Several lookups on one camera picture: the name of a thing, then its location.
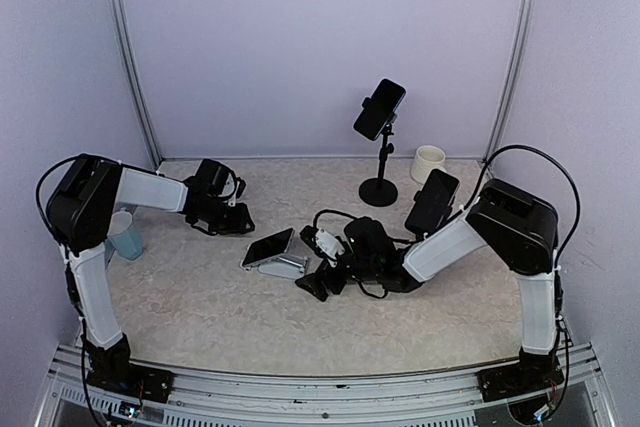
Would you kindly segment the white folding phone stand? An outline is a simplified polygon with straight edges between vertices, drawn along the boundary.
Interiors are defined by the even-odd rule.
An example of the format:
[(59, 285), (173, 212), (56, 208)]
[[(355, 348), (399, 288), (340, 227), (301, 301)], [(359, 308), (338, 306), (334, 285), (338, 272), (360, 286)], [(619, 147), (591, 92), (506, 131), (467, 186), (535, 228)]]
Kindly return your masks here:
[(281, 254), (261, 263), (258, 271), (265, 275), (297, 280), (306, 275), (308, 264), (308, 256)]

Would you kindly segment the short black phone stand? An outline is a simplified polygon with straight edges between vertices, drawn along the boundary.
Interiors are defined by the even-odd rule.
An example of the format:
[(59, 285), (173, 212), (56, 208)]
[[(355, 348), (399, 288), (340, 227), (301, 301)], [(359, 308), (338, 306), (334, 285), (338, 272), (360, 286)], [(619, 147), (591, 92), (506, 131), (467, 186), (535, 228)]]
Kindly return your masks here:
[(404, 227), (416, 237), (433, 233), (450, 215), (451, 203), (452, 197), (446, 191), (420, 190), (414, 196)]

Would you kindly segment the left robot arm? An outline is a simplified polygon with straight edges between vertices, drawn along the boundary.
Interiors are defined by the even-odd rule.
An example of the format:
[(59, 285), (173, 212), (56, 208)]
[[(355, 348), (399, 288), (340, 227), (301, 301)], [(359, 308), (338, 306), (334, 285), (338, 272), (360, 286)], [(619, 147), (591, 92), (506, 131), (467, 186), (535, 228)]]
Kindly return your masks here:
[(208, 236), (244, 235), (255, 229), (248, 206), (240, 200), (246, 183), (211, 159), (182, 181), (87, 153), (62, 163), (67, 171), (49, 200), (38, 201), (36, 207), (58, 244), (91, 367), (115, 389), (127, 392), (139, 383), (140, 371), (130, 362), (129, 343), (115, 317), (106, 277), (105, 243), (115, 207), (177, 213)]

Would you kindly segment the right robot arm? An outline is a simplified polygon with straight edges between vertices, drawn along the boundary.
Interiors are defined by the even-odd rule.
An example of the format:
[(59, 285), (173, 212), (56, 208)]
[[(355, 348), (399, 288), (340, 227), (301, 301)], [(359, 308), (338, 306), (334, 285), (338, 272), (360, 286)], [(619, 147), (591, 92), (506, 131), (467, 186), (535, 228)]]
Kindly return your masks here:
[(353, 282), (376, 283), (384, 294), (410, 293), (467, 255), (490, 248), (516, 275), (521, 298), (520, 361), (511, 373), (523, 391), (535, 389), (551, 371), (560, 332), (562, 290), (558, 212), (547, 201), (499, 178), (479, 178), (468, 201), (452, 208), (457, 178), (432, 170), (414, 197), (405, 227), (416, 239), (399, 248), (383, 225), (353, 217), (341, 236), (312, 223), (301, 240), (321, 260), (297, 287), (325, 301)]

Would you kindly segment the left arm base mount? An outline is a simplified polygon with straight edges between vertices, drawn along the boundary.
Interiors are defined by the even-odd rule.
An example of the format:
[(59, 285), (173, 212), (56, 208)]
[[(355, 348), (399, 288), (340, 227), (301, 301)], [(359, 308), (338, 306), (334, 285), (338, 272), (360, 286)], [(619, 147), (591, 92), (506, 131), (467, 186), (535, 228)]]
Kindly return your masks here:
[(109, 380), (97, 370), (87, 376), (87, 383), (105, 391), (135, 397), (142, 401), (166, 404), (174, 382), (171, 371), (132, 364), (124, 380)]

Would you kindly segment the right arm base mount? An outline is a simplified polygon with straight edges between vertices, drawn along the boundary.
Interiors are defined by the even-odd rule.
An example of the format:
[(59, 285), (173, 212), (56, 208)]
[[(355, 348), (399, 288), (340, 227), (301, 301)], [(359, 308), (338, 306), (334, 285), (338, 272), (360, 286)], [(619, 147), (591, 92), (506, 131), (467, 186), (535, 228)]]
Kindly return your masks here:
[(483, 401), (493, 402), (558, 386), (564, 374), (555, 355), (521, 351), (516, 363), (483, 369), (477, 379)]

